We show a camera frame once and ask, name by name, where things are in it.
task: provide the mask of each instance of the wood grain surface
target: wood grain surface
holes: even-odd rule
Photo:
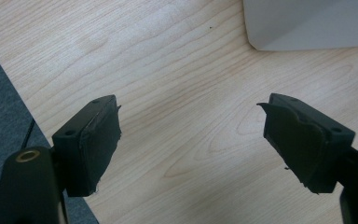
[[[117,96],[123,135],[86,198],[101,223],[342,222],[342,187],[284,170],[255,104],[299,98],[358,148],[358,48],[256,51],[241,0],[19,0],[0,1],[0,64],[49,141]]]

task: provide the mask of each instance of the dark floor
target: dark floor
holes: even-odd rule
[[[5,159],[21,148],[32,116],[0,66],[0,174]],[[37,125],[28,146],[48,147]],[[97,223],[83,198],[65,198],[71,223]]]

